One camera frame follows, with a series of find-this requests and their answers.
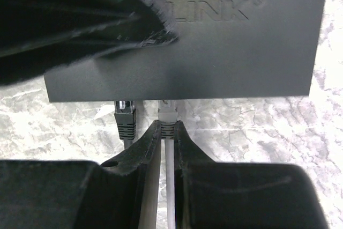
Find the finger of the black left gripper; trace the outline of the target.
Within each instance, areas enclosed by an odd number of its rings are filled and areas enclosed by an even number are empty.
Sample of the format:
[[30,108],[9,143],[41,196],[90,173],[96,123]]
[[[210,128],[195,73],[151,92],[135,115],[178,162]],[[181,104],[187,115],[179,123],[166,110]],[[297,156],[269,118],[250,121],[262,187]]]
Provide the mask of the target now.
[[1,84],[177,37],[165,0],[1,0]]

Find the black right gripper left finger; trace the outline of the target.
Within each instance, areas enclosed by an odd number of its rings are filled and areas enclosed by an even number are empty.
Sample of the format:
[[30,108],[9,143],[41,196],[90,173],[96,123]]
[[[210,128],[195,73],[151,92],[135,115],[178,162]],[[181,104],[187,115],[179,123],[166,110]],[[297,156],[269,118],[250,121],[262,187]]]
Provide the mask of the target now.
[[93,161],[1,161],[1,228],[155,228],[161,123]]

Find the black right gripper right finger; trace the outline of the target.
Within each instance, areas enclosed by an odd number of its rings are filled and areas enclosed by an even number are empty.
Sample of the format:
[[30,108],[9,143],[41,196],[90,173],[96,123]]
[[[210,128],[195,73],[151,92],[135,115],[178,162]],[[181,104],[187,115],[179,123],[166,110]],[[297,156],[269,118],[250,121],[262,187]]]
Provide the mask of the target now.
[[327,228],[307,173],[293,164],[216,162],[174,129],[177,228]]

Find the black network switch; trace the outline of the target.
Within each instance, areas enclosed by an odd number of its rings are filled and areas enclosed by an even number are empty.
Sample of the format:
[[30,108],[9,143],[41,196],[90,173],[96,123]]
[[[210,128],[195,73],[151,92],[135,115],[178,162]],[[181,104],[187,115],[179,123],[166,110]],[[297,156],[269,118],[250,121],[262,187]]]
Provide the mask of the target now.
[[179,38],[56,69],[51,102],[308,95],[325,0],[167,0]]

